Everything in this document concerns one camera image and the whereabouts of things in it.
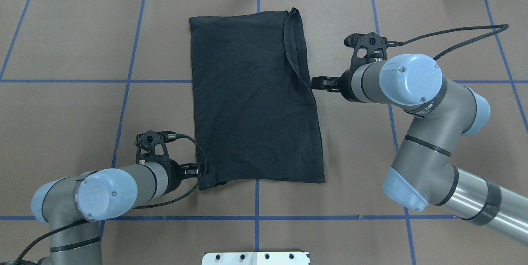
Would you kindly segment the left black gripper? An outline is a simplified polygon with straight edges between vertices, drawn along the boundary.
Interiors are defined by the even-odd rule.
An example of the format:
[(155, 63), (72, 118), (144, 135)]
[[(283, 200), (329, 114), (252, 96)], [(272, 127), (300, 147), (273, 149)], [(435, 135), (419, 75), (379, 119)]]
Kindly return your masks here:
[(167, 191), (176, 190), (181, 182), (185, 179), (197, 178), (198, 181), (203, 179), (209, 173), (209, 163), (186, 163), (178, 164), (176, 161), (170, 159), (170, 171), (167, 185)]

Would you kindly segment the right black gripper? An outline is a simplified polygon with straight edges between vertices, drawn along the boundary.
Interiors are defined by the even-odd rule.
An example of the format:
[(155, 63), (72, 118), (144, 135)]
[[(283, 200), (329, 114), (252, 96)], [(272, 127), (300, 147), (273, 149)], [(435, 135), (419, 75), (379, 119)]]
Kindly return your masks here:
[(347, 101), (351, 101), (350, 82), (351, 73), (345, 71), (341, 76), (317, 76), (311, 78), (312, 90), (323, 90), (326, 92), (339, 92)]

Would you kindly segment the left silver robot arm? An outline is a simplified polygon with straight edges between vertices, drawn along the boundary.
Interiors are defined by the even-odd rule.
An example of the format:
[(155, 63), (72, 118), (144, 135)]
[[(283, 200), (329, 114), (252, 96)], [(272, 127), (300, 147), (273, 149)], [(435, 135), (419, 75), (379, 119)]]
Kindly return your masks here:
[(38, 188), (31, 201), (35, 218), (49, 226), (50, 249), (35, 265), (101, 265), (100, 223), (177, 189), (181, 181), (202, 179), (207, 163), (179, 165), (140, 160), (121, 168), (88, 171)]

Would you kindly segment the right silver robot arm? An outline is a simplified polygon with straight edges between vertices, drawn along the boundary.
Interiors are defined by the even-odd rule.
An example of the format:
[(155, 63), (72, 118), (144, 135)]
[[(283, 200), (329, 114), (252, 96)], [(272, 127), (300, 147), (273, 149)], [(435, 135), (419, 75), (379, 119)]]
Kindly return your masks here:
[(417, 212), (438, 206), (527, 244), (527, 198), (450, 163), (461, 137), (487, 124), (490, 105), (445, 77), (433, 58), (402, 54), (339, 77), (313, 77), (311, 88), (351, 102), (394, 105), (413, 116), (382, 186), (390, 199)]

